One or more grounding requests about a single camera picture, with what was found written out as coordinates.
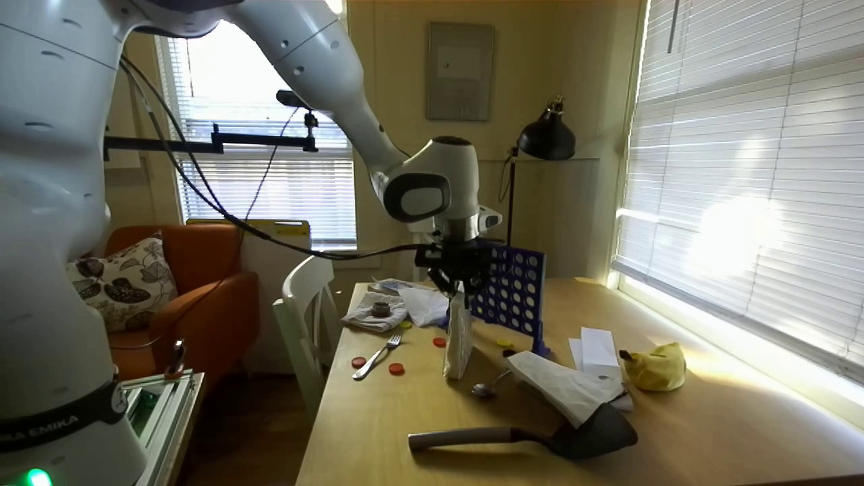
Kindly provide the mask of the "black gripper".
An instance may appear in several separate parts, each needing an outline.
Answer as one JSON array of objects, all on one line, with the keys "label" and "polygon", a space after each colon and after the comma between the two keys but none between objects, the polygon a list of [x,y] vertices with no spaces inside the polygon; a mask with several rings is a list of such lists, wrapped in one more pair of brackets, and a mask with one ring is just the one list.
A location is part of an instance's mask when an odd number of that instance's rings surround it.
[{"label": "black gripper", "polygon": [[477,293],[488,280],[492,255],[492,240],[443,240],[420,247],[416,264],[425,271],[439,293],[454,295],[456,286]]}]

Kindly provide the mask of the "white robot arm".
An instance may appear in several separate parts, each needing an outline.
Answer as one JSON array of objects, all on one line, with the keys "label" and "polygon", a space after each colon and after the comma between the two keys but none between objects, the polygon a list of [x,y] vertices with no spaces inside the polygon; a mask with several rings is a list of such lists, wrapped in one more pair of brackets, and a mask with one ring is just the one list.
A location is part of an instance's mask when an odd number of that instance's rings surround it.
[{"label": "white robot arm", "polygon": [[0,0],[0,479],[3,486],[135,486],[145,452],[127,418],[107,333],[65,264],[107,224],[103,132],[135,29],[199,39],[240,27],[303,104],[366,164],[385,214],[466,243],[496,224],[477,155],[439,136],[401,155],[363,98],[357,48],[323,0]]}]

